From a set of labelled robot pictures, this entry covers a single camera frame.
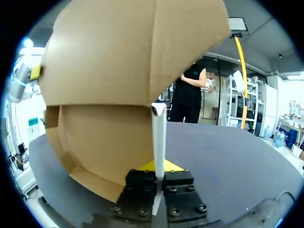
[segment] yellow tape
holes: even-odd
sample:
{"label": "yellow tape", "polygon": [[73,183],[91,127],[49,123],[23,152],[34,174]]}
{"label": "yellow tape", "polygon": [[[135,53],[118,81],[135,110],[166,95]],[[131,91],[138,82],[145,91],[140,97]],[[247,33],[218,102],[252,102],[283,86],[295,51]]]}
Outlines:
{"label": "yellow tape", "polygon": [[41,72],[41,65],[33,67],[30,72],[30,79],[31,80],[38,79],[40,76],[40,72]]}
{"label": "yellow tape", "polygon": [[[165,172],[169,172],[171,170],[174,170],[174,171],[183,171],[184,170],[181,167],[173,164],[172,162],[170,162],[168,160],[165,160],[165,162],[164,162],[164,169],[165,169]],[[145,171],[145,170],[155,171],[154,161],[149,162],[148,164],[140,167],[137,170],[139,170],[139,171]]]}

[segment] ceiling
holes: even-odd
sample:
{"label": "ceiling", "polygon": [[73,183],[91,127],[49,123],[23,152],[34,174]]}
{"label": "ceiling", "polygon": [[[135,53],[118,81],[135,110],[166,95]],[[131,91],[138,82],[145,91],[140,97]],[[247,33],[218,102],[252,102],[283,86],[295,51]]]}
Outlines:
{"label": "ceiling", "polygon": [[[45,46],[57,15],[69,2],[62,0],[31,30],[28,36],[34,41],[34,46]],[[257,1],[224,0],[224,3],[230,17],[243,17],[247,24],[249,35],[241,38],[241,44],[248,64],[265,73],[304,70],[288,35]],[[236,44],[231,38],[223,40],[209,52],[239,59]]]}

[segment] yellow cable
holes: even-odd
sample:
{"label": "yellow cable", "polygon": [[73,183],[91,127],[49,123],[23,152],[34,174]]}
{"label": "yellow cable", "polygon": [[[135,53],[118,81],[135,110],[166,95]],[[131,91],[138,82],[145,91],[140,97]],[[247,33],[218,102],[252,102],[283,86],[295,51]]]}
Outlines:
{"label": "yellow cable", "polygon": [[[242,47],[241,47],[241,44],[238,40],[238,37],[234,37],[234,40],[236,41],[239,58],[241,60],[242,74],[243,74],[243,79],[244,79],[244,82],[245,82],[244,97],[245,97],[245,99],[247,99],[248,98],[248,90],[247,90],[247,72],[246,72],[246,66],[245,66],[245,59],[244,59]],[[245,128],[245,122],[246,122],[246,118],[247,118],[247,109],[248,109],[248,107],[244,104],[243,115],[242,115],[242,125],[241,125],[242,129]]]}

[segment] ceiling light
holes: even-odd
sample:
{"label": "ceiling light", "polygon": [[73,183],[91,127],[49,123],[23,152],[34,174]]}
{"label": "ceiling light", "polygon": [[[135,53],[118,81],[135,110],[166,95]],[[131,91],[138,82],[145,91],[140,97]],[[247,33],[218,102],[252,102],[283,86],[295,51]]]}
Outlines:
{"label": "ceiling light", "polygon": [[20,50],[19,55],[42,55],[44,50],[44,47],[24,47]]}
{"label": "ceiling light", "polygon": [[32,47],[34,47],[34,43],[33,43],[33,41],[31,40],[31,39],[29,39],[29,38],[25,38],[24,40],[23,40],[23,45],[26,47],[26,48],[32,48]]}
{"label": "ceiling light", "polygon": [[244,18],[229,18],[228,22],[231,31],[248,31]]}
{"label": "ceiling light", "polygon": [[287,76],[288,80],[304,80],[304,74]]}

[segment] gray table surface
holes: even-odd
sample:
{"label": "gray table surface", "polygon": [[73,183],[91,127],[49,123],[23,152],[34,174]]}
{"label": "gray table surface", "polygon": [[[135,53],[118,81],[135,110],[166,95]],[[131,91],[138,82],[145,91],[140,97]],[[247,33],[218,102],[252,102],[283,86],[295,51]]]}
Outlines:
{"label": "gray table surface", "polygon": [[[29,157],[45,199],[74,227],[96,223],[94,215],[109,212],[111,202],[69,177],[46,135],[30,143]],[[166,159],[190,169],[196,190],[209,208],[210,221],[231,222],[264,198],[285,190],[298,196],[304,183],[302,175],[280,153],[238,128],[168,122]],[[290,208],[291,200],[282,198]],[[162,203],[152,227],[165,227],[164,208]],[[107,221],[103,225],[117,227]]]}

